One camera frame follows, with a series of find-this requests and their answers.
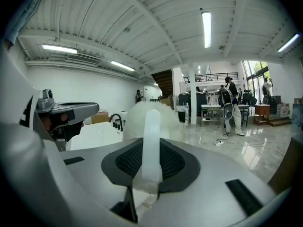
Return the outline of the light blue shirt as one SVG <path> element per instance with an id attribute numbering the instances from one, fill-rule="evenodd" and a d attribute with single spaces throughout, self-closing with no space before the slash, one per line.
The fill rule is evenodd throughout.
<path id="1" fill-rule="evenodd" d="M 23 0 L 13 13 L 4 30 L 3 39 L 6 50 L 14 46 L 19 32 L 37 12 L 41 1 L 42 0 Z"/>

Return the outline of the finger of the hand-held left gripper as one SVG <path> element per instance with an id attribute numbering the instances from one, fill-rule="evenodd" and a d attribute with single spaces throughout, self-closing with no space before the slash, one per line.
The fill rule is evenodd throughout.
<path id="1" fill-rule="evenodd" d="M 95 115 L 99 105 L 92 102 L 56 103 L 55 114 L 59 122 L 55 127 L 55 140 L 70 140 L 80 134 L 85 119 Z"/>

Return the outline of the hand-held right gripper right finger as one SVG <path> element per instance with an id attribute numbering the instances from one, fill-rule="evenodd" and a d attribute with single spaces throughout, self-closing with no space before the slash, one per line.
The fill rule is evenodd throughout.
<path id="1" fill-rule="evenodd" d="M 144 227 L 257 227 L 275 212 L 276 194 L 231 158 L 182 142 L 170 143 L 196 156 L 199 176 L 182 192 L 161 194 L 141 218 Z M 226 185 L 239 179 L 262 204 L 248 216 Z"/>

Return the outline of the ceiling tube light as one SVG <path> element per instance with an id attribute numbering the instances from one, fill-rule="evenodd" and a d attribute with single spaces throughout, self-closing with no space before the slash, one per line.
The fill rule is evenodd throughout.
<path id="1" fill-rule="evenodd" d="M 204 42 L 205 48 L 211 47 L 211 36 L 212 36 L 212 19 L 210 12 L 204 12 L 201 14 L 204 28 Z"/>
<path id="2" fill-rule="evenodd" d="M 70 47 L 53 45 L 53 44 L 42 44 L 42 48 L 44 50 L 51 50 L 51 51 L 58 51 L 58 52 L 65 52 L 71 54 L 77 54 L 78 50 Z"/>
<path id="3" fill-rule="evenodd" d="M 299 38 L 300 34 L 294 34 L 287 42 L 285 42 L 277 51 L 282 52 Z"/>
<path id="4" fill-rule="evenodd" d="M 114 60 L 112 60 L 110 63 L 113 64 L 113 65 L 115 65 L 115 66 L 118 66 L 120 68 L 123 68 L 125 70 L 128 70 L 128 71 L 135 71 L 134 68 L 126 66 L 126 65 L 124 65 L 124 64 L 122 64 L 120 62 L 114 61 Z"/>

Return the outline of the white bathtub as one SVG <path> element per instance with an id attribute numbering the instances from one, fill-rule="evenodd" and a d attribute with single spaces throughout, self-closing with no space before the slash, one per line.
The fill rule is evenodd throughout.
<path id="1" fill-rule="evenodd" d="M 85 125 L 80 134 L 71 139 L 70 150 L 97 148 L 119 143 L 123 140 L 123 132 L 114 128 L 109 122 Z"/>

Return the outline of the black faucet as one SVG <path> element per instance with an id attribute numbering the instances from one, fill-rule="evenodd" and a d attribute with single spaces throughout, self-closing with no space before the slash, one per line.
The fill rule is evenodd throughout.
<path id="1" fill-rule="evenodd" d="M 121 116 L 117 113 L 114 113 L 110 116 L 109 122 L 112 123 L 113 127 L 118 130 L 119 132 L 123 132 L 123 120 Z"/>

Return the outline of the black office chair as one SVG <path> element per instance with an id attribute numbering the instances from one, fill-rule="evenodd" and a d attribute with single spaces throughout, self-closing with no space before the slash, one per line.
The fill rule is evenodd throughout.
<path id="1" fill-rule="evenodd" d="M 255 105 L 257 104 L 257 99 L 252 95 L 251 90 L 244 90 L 244 93 L 242 94 L 241 103 L 243 105 L 255 107 Z"/>

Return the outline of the small cardboard box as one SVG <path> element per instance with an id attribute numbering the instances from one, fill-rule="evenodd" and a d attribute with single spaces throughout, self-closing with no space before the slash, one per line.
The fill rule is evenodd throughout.
<path id="1" fill-rule="evenodd" d="M 109 121 L 109 115 L 107 111 L 98 112 L 91 117 L 92 124 L 108 122 L 108 121 Z"/>

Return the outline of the white marble pattern cabinet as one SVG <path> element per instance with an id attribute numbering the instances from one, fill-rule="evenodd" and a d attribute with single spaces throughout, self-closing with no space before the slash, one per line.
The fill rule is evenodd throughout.
<path id="1" fill-rule="evenodd" d="M 179 121 L 184 126 L 187 127 L 189 124 L 189 106 L 188 105 L 177 105 L 176 112 L 177 112 Z"/>

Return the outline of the brown staircase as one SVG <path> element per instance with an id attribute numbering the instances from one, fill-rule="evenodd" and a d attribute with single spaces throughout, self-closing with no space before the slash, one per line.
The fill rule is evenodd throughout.
<path id="1" fill-rule="evenodd" d="M 166 70 L 151 75 L 158 87 L 162 91 L 164 97 L 169 97 L 173 94 L 172 71 Z"/>

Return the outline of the small wooden desk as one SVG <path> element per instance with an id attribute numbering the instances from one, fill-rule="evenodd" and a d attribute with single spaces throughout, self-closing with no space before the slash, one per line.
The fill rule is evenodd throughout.
<path id="1" fill-rule="evenodd" d="M 255 105 L 254 124 L 268 124 L 270 115 L 270 105 Z"/>

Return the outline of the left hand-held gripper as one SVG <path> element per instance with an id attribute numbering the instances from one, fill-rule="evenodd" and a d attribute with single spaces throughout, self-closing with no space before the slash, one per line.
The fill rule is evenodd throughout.
<path id="1" fill-rule="evenodd" d="M 26 142 L 36 132 L 40 138 L 53 141 L 59 151 L 65 151 L 67 140 L 55 140 L 55 130 L 47 132 L 39 114 L 55 114 L 55 103 L 49 90 L 32 87 L 26 77 L 9 57 L 0 42 L 0 149 L 9 148 L 13 141 Z"/>

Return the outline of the person's left hand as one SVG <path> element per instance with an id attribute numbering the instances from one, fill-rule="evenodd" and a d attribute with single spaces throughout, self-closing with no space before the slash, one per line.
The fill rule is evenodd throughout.
<path id="1" fill-rule="evenodd" d="M 38 116 L 47 132 L 55 130 L 57 127 L 64 125 L 68 121 L 68 115 L 66 113 L 39 114 Z"/>

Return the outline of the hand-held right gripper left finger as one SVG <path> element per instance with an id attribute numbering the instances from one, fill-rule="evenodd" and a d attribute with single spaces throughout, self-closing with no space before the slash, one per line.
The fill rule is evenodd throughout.
<path id="1" fill-rule="evenodd" d="M 133 223 L 138 221 L 133 179 L 142 164 L 143 139 L 71 150 L 61 157 L 76 182 L 97 203 Z"/>

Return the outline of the metal work table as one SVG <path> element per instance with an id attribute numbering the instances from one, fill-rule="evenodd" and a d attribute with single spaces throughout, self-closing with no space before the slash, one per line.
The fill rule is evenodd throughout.
<path id="1" fill-rule="evenodd" d="M 250 115 L 250 107 L 248 105 L 239 105 L 241 112 L 241 124 L 247 127 Z M 223 118 L 223 109 L 219 105 L 202 105 L 201 126 L 207 123 L 215 123 L 217 125 L 225 124 Z"/>

